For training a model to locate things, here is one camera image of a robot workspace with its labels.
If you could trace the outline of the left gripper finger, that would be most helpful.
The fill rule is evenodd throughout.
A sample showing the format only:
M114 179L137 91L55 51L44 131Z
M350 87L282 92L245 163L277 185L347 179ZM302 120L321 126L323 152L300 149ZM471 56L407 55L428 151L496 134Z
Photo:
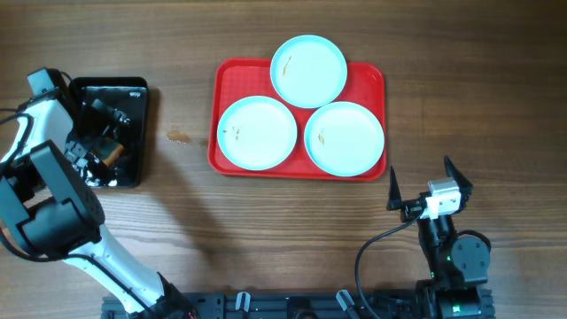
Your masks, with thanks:
M95 151L101 143L101 137L68 137L66 141L66 159L76 170L89 167L106 169L102 156Z
M105 104L100 99L95 99L91 107L102 113L114 125L126 127L130 125L130 118L123 111Z

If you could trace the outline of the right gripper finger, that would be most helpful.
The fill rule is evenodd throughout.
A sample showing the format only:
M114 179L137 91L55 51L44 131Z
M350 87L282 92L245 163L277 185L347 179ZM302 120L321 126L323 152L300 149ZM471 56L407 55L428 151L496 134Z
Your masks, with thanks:
M472 183L468 178L465 177L454 165L454 163L450 160L450 158L446 155L444 157L444 166L447 172L447 176L453 178L462 195L471 195L472 194Z
M390 169L390 186L388 193L388 200L386 204L387 211L401 210L402 197L400 194L400 187L397 181L395 170L393 167Z

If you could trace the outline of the green and orange sponge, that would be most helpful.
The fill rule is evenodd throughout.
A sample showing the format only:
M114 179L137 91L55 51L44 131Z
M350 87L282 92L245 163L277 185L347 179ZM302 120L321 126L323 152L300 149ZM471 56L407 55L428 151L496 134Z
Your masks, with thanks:
M124 146L110 138L101 139L97 148L100 159L108 167L120 157L123 151Z

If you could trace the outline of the light blue plate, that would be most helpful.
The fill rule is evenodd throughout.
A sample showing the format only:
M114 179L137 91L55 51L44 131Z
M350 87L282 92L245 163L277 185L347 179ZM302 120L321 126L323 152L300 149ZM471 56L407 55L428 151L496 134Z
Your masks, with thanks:
M277 95L290 105L315 109L335 100L347 80L346 58L319 35L298 35L283 43L271 59L269 76Z
M356 177L369 172L385 152L385 132L363 105L338 101L319 108L303 132L307 156L323 172Z
M246 170L268 170L283 163L298 139L298 127L283 103L265 96L244 97L222 114L217 142L230 163Z

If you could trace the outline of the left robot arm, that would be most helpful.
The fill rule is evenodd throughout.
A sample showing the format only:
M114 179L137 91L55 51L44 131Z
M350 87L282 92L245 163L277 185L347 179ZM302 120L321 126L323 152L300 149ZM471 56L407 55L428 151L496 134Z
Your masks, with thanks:
M43 67L7 113L18 132L1 161L1 242L22 260L64 262L104 286L128 318L195 318L197 309L105 226L93 192L141 172L148 87L139 77L72 78Z

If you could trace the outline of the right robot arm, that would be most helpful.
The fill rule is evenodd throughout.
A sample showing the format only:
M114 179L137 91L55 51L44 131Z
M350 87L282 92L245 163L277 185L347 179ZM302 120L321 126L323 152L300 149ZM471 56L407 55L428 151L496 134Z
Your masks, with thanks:
M411 300L415 318L485 318L479 286L488 282L490 240L475 230L458 231L453 216L466 208L473 184L448 158L447 176L428 182L428 190L404 200L390 172L386 209L399 211L405 226L418 227L418 241L431 277L416 283Z

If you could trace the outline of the red plastic tray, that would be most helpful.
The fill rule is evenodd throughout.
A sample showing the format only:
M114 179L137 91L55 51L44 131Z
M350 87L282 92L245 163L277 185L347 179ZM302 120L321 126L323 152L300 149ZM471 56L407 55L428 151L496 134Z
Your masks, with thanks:
M303 142L303 129L312 109L302 109L286 104L298 126L298 142L290 156L281 164L268 170L246 170L232 164L221 151L217 128L221 116L233 103L249 96L271 97L283 100L276 93L270 79L269 58L228 58L216 71L213 108L207 158L210 166L221 175L272 177L309 180L335 180L337 177L321 170L308 157ZM347 80L339 101L349 101L366 107L383 128L386 127L385 79L381 71L368 62L349 62Z

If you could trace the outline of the black water tub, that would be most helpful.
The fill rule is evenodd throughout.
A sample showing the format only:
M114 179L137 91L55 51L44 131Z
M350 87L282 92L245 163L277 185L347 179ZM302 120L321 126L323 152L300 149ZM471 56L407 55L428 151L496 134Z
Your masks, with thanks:
M124 151L106 169L73 169L90 187L134 188L141 180L147 114L150 106L150 90L142 77L78 77L74 81L81 90L79 99L85 106L82 127L87 136L110 138L124 146ZM130 125L117 126L102 113L91 107L95 99L123 111L130 118Z

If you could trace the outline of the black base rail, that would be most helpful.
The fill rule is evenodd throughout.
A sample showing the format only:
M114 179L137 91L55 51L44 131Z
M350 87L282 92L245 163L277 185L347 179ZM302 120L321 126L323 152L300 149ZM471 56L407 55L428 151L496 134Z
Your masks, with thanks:
M203 319L294 319L309 312L319 319L348 319L350 315L339 305L334 294L302 295L256 294L246 311L237 309L237 297L219 293L186 293L184 295ZM380 292L368 297L374 311L384 319L471 318L495 319L492 292L481 292L481 305L470 301L441 298L435 307L419 306L416 296L408 291Z

